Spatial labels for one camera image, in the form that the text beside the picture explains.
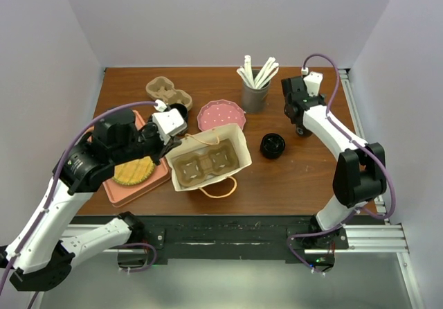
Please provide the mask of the stack of black cups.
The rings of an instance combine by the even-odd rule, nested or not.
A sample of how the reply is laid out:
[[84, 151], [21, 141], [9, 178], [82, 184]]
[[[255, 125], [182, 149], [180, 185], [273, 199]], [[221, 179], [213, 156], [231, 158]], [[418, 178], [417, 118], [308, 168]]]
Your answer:
[[[180, 115], [182, 116], [182, 118], [184, 119], [185, 123], [186, 123], [186, 127], [188, 127], [188, 119], [189, 119], [189, 111], [186, 108], [185, 105], [181, 104], [181, 103], [173, 103], [171, 105], [169, 105], [170, 109], [177, 109], [178, 112], [180, 113]], [[183, 130], [181, 132], [181, 134], [185, 134], [188, 131], [188, 129], [186, 128], [185, 130]]]

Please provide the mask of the beige cardboard cup carrier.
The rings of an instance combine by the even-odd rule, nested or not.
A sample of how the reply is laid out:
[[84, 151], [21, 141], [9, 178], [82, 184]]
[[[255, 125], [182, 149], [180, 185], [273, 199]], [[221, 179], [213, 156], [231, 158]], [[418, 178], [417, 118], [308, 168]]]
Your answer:
[[178, 183], [185, 188], [198, 186], [206, 180], [224, 175], [239, 167], [239, 160], [231, 145], [208, 146], [188, 152], [172, 162]]

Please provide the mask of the beige paper takeout bag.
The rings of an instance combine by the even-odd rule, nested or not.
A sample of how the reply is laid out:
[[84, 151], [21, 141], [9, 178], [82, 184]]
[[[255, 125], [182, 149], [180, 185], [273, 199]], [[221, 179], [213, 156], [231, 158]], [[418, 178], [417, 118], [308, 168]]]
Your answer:
[[[181, 145], [166, 154], [176, 192], [201, 191], [212, 199], [223, 199], [237, 189], [234, 175], [252, 164], [246, 137], [239, 125], [226, 124], [195, 135], [186, 134]], [[232, 189], [211, 195], [205, 187], [226, 179]]]

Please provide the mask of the black takeout coffee cup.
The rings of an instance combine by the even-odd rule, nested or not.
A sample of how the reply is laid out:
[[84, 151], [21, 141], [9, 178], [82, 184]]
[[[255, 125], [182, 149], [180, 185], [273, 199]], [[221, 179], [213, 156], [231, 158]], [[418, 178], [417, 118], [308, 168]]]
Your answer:
[[296, 134], [300, 137], [310, 137], [312, 132], [305, 128], [303, 125], [296, 126]]

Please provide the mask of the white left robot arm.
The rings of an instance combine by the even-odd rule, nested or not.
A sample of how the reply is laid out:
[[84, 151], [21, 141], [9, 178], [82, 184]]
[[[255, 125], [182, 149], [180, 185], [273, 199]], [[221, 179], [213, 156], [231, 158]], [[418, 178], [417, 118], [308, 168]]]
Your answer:
[[133, 111], [122, 107], [95, 118], [60, 158], [27, 225], [1, 248], [1, 268], [14, 288], [49, 291], [74, 267], [106, 249], [142, 246], [145, 226], [130, 212], [81, 236], [62, 239], [62, 234], [84, 203], [114, 176], [116, 166], [144, 157], [159, 164], [180, 145], [177, 134], [186, 127], [175, 109], [154, 113], [142, 128], [136, 127]]

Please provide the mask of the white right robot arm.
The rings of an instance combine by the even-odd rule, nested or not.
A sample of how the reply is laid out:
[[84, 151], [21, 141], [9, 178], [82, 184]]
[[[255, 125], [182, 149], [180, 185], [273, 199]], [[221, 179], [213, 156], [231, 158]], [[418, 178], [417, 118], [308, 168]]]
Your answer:
[[301, 137], [317, 136], [336, 159], [333, 196], [314, 216], [308, 232], [310, 244], [325, 248], [333, 240], [332, 230], [352, 212], [387, 189], [385, 151], [379, 143], [367, 143], [342, 124], [328, 109], [325, 97], [309, 90], [308, 77], [281, 80], [284, 114]]

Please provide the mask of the yellow green woven coaster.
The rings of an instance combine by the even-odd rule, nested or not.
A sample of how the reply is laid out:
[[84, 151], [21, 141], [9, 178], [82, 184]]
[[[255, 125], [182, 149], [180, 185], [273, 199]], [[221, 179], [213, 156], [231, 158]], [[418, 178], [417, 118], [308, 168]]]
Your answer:
[[155, 167], [150, 157], [136, 159], [116, 166], [112, 179], [123, 186], [135, 186], [147, 180]]

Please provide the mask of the white paper straw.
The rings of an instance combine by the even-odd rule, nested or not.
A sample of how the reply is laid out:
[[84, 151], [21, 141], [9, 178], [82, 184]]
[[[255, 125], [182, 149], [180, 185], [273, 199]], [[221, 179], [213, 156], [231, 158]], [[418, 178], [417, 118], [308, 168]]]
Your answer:
[[263, 86], [265, 86], [265, 84], [273, 77], [274, 73], [278, 70], [278, 67], [279, 64], [276, 62], [276, 59], [270, 57], [255, 76], [253, 88], [263, 88]]
[[247, 72], [245, 71], [245, 69], [243, 67], [240, 67], [236, 70], [236, 72], [239, 74], [239, 76], [242, 78], [244, 84], [247, 87], [250, 87], [252, 89], [255, 88], [254, 86], [254, 80], [251, 80], [247, 74]]
[[245, 55], [244, 56], [244, 71], [245, 74], [248, 77], [248, 81], [249, 81], [249, 85], [251, 88], [255, 88], [255, 80], [253, 77], [253, 70], [252, 70], [252, 65], [251, 65], [251, 56], [250, 55]]

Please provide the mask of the grey straw holder cup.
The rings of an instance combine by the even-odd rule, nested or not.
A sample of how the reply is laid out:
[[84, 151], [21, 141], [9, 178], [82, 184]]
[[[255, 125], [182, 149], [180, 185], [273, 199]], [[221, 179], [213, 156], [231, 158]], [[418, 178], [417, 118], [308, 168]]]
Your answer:
[[247, 114], [260, 113], [266, 107], [266, 98], [271, 82], [267, 82], [261, 89], [253, 89], [243, 82], [241, 108]]

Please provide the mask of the salmon pink tray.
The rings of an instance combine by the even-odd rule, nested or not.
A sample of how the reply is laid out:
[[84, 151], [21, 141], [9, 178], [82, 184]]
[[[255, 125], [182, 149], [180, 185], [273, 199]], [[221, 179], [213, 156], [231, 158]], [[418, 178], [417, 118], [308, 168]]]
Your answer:
[[141, 184], [135, 186], [117, 184], [112, 179], [114, 175], [111, 179], [105, 181], [102, 186], [110, 203], [114, 207], [122, 207], [170, 180], [170, 167], [167, 165], [165, 158], [162, 158], [160, 164], [155, 166], [152, 175]]

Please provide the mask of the pink polka dot plate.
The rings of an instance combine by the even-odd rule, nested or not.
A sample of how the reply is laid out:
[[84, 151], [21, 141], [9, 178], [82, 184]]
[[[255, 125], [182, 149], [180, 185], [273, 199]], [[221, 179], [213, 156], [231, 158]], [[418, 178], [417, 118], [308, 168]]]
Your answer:
[[244, 110], [233, 101], [210, 101], [197, 115], [197, 126], [202, 132], [226, 124], [237, 124], [242, 130], [246, 124]]

